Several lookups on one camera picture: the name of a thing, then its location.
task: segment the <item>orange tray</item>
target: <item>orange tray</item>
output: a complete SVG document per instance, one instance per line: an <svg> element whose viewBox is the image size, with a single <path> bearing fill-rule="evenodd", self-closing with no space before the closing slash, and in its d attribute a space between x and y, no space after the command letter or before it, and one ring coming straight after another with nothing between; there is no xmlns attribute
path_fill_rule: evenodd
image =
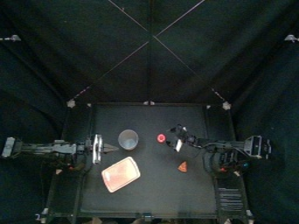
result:
<svg viewBox="0 0 299 224"><path fill-rule="evenodd" d="M108 191L115 192L140 177L136 161L131 157L124 158L102 172L102 176Z"/></svg>

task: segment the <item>black curtain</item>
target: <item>black curtain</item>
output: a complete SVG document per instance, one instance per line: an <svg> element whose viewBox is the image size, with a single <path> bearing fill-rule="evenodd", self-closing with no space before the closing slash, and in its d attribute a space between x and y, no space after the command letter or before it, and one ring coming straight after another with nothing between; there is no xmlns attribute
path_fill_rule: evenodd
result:
<svg viewBox="0 0 299 224"><path fill-rule="evenodd" d="M270 161L255 161L246 176L247 196L259 223L299 220L299 45L284 42L236 100L238 138L271 139Z"/></svg>

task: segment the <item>metal rod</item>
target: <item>metal rod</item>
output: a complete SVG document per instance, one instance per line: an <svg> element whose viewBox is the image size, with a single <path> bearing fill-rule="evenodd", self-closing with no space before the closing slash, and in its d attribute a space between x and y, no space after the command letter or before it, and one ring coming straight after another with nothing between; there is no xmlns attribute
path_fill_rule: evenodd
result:
<svg viewBox="0 0 299 224"><path fill-rule="evenodd" d="M174 26L174 24L176 24L196 8L198 8L198 6L204 2L206 0L202 0L199 3L196 3L192 7L191 7L191 9L187 11L187 12L184 12L183 14L182 14L182 16L179 17L179 18L176 18L175 20L174 20L174 22L155 35L156 37L158 36L160 36L163 33L164 33L164 31L167 31L172 26Z"/></svg>
<svg viewBox="0 0 299 224"><path fill-rule="evenodd" d="M138 23L138 21L126 13L126 10L122 9L111 0L108 0L115 6L116 8L131 18L131 20L147 31L147 29L142 26L140 23Z"/></svg>
<svg viewBox="0 0 299 224"><path fill-rule="evenodd" d="M126 58L96 79L96 81L94 82L94 83L91 83L74 97L72 97L72 99L71 99L71 101L74 101L79 96L82 96L86 92L87 92L87 90L90 89L90 88L92 88L92 86L95 86L95 84L98 84L99 83L99 81L108 75L108 73L110 72L112 72L114 71L114 69L116 69L123 63L124 63L124 61L127 61L127 59L130 59L131 58L131 56L146 46L148 44L148 41L147 42L144 42L135 50L134 50L134 52L131 52L130 54L128 54L128 56L126 56Z"/></svg>

